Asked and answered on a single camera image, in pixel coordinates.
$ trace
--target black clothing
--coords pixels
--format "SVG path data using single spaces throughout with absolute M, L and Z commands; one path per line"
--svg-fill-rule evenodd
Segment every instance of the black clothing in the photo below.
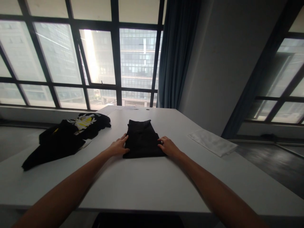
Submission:
M 144 122 L 129 120 L 127 135 L 129 137 L 125 148 L 129 148 L 130 152 L 124 154 L 123 158 L 166 156 L 157 146 L 161 142 L 158 141 L 159 137 L 151 125 L 151 120 Z
M 22 164 L 24 171 L 34 166 L 77 153 L 85 143 L 105 127 L 111 127 L 110 118 L 99 113 L 81 113 L 76 120 L 62 120 L 40 134 L 40 146 Z

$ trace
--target forearm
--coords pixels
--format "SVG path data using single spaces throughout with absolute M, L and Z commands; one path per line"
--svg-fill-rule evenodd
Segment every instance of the forearm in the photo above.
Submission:
M 228 186 L 180 152 L 173 158 L 187 172 L 210 209 L 227 227 L 267 227 Z
M 83 165 L 35 203 L 13 227 L 59 227 L 77 207 L 110 157 L 104 151 Z

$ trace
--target black window frame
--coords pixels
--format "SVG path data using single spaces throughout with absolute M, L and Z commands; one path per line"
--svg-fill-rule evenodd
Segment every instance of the black window frame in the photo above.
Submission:
M 40 65 L 42 67 L 44 76 L 46 78 L 46 82 L 38 82 L 38 81 L 24 81 L 18 80 L 10 66 L 10 63 L 5 55 L 4 50 L 0 45 L 0 55 L 11 74 L 11 78 L 0 77 L 0 82 L 2 83 L 13 83 L 17 85 L 17 88 L 25 102 L 25 105 L 17 105 L 17 104 L 2 104 L 1 106 L 18 106 L 18 107 L 33 107 L 33 108 L 43 108 L 43 109 L 63 109 L 63 110 L 86 110 L 86 111 L 96 111 L 90 109 L 90 103 L 88 98 L 87 89 L 103 89 L 103 90 L 115 90 L 116 91 L 116 99 L 117 105 L 122 105 L 122 91 L 132 91 L 132 92 L 148 92 L 151 93 L 150 99 L 150 108 L 153 107 L 153 99 L 154 94 L 158 92 L 155 89 L 155 82 L 156 82 L 156 72 L 157 72 L 157 64 L 158 64 L 158 55 L 159 55 L 159 46 L 160 46 L 160 39 L 161 39 L 161 32 L 163 31 L 163 14 L 164 12 L 164 3 L 165 0 L 160 0 L 159 5 L 159 13 L 158 13 L 158 23 L 157 24 L 142 24 L 142 23 L 130 23 L 130 22 L 120 22 L 119 21 L 119 7 L 118 7 L 118 0 L 111 0 L 111 14 L 112 14 L 112 21 L 94 21 L 94 20 L 80 20 L 74 19 L 71 2 L 70 0 L 65 0 L 68 18 L 58 18 L 58 17 L 40 17 L 40 16 L 32 16 L 29 12 L 29 7 L 27 6 L 26 0 L 18 0 L 22 15 L 5 15 L 0 14 L 0 20 L 6 21 L 22 21 L 26 23 L 28 31 L 30 33 L 32 42 L 34 44 Z M 45 23 L 63 23 L 69 24 L 71 26 L 71 32 L 73 36 L 73 41 L 75 45 L 75 52 L 77 57 L 77 63 L 80 72 L 80 78 L 82 84 L 68 84 L 68 83 L 55 83 L 52 81 L 50 72 L 48 70 L 46 60 L 43 55 L 42 48 L 40 46 L 38 37 L 35 32 L 34 22 L 45 22 Z M 153 66 L 153 76 L 152 76 L 152 87 L 151 89 L 141 89 L 141 88 L 128 88 L 122 87 L 121 83 L 121 64 L 120 64 L 120 37 L 119 37 L 119 29 L 127 28 L 127 29 L 147 29 L 147 30 L 156 30 L 156 47 L 155 47 L 155 57 L 154 57 L 154 66 Z M 92 83 L 90 79 L 90 73 L 88 69 L 88 64 L 86 61 L 86 55 L 84 52 L 83 44 L 80 38 L 80 29 L 90 29 L 90 30 L 100 30 L 100 31 L 110 31 L 111 32 L 111 41 L 112 41 L 112 50 L 113 50 L 113 60 L 114 60 L 114 72 L 115 72 L 115 85 L 112 84 L 99 84 L 99 83 Z M 85 82 L 84 71 L 81 62 L 81 56 L 85 68 L 85 72 L 87 75 L 88 85 Z M 45 107 L 45 106 L 33 106 L 29 105 L 29 101 L 25 96 L 22 88 L 20 85 L 27 84 L 27 85 L 40 85 L 40 86 L 48 86 L 55 104 L 55 108 L 53 107 Z M 55 86 L 63 86 L 63 87 L 74 87 L 74 88 L 82 88 L 85 95 L 85 102 L 87 109 L 73 109 L 73 108 L 62 108 L 60 106 Z

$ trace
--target hand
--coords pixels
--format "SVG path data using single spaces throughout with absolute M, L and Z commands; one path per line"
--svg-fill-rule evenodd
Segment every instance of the hand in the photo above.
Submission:
M 169 157 L 181 153 L 180 149 L 167 136 L 161 137 L 158 141 L 162 141 L 162 144 L 158 144 L 158 147 Z
M 124 143 L 127 141 L 129 136 L 126 133 L 123 134 L 121 138 L 118 138 L 115 142 L 105 150 L 110 156 L 123 155 L 130 151 L 130 149 L 124 148 Z

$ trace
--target right hand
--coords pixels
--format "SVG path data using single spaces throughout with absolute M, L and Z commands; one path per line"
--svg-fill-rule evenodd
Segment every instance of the right hand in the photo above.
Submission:
M 158 141 L 162 141 L 162 144 L 158 144 L 158 147 L 169 157 L 181 153 L 180 149 L 167 136 L 161 137 Z

